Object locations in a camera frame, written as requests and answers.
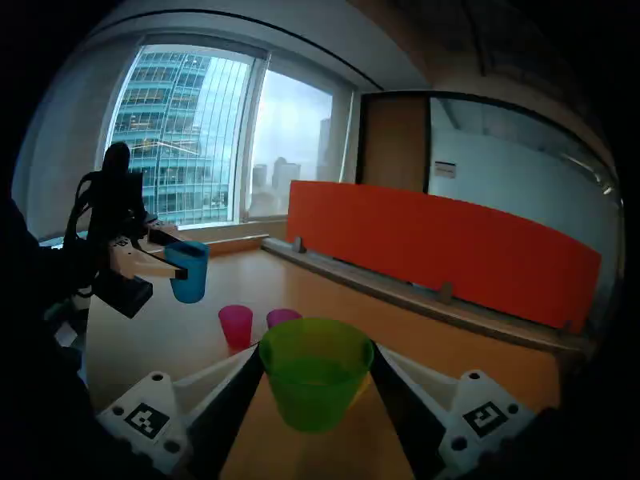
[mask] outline window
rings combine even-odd
[[[279,58],[265,69],[263,53],[142,48],[107,145],[129,146],[149,212],[176,225],[281,215],[293,180],[339,180],[352,89]]]
[[[248,216],[286,215],[293,180],[340,179],[351,90],[278,60],[258,107]]]

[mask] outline sign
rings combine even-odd
[[[436,162],[435,175],[436,177],[455,178],[455,163]]]

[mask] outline glass skyscraper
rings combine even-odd
[[[232,219],[234,171],[254,59],[204,47],[146,46],[121,92],[110,141],[131,150],[145,207],[181,224]]]

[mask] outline blue cup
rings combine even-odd
[[[182,303],[199,302],[205,296],[209,247],[198,242],[171,243],[165,247],[165,258],[188,270],[186,280],[171,279],[176,300]]]

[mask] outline glass wall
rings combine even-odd
[[[548,226],[601,255],[590,326],[602,325],[618,274],[622,208],[612,174],[583,144],[529,115],[432,98],[429,194]]]

